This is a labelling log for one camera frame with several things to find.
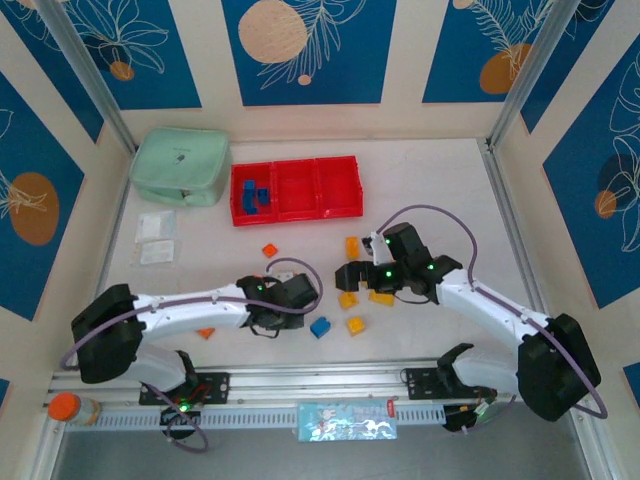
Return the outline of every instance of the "bottle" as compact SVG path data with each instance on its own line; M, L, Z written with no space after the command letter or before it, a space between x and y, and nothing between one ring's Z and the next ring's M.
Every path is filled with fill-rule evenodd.
M99 415L98 402L69 392L56 395L49 404L49 416L60 422L92 425L96 423Z

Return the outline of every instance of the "red tray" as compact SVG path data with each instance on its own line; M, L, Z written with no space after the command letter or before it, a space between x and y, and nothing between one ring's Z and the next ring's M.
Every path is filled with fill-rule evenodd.
M256 189L269 189L270 204L259 205L256 199L254 215L242 208L245 180L254 180ZM362 185L353 155L231 166L231 218L236 227L361 216Z

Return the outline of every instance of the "mint green bag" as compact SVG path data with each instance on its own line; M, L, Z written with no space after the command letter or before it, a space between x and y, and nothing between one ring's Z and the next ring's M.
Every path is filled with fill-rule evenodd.
M220 200L230 170L226 133L160 127L144 138L129 178L145 200L209 206Z

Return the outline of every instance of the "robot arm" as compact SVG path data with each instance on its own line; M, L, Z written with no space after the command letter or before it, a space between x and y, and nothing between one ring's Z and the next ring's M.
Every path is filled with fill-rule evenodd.
M189 356L152 342L182 332L210 327L256 327L275 332L304 325L301 309L315 302L318 292L305 274L285 282L248 276L235 284L206 292L172 296L133 295L128 285L114 285L71 323L78 349L80 375L85 383L131 379L160 391L188 394L198 387ZM92 336L114 317L130 314Z
M340 290L357 291L360 282L379 293L395 294L409 287L414 294L477 322L511 351L511 355L501 355L469 344L455 347L438 362L438 377L445 386L461 383L518 392L540 417L560 418L588 390L531 322L560 342L594 386L600 383L582 330L568 315L548 318L472 278L452 258L432 257L408 223L395 225L382 235L374 232L363 244L373 261L351 262L338 269L335 280Z

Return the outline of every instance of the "orange bottle cap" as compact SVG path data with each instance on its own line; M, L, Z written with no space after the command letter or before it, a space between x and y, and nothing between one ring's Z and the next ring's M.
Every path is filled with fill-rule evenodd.
M60 422L71 420L80 409L80 398L73 393L60 393L49 404L49 416Z

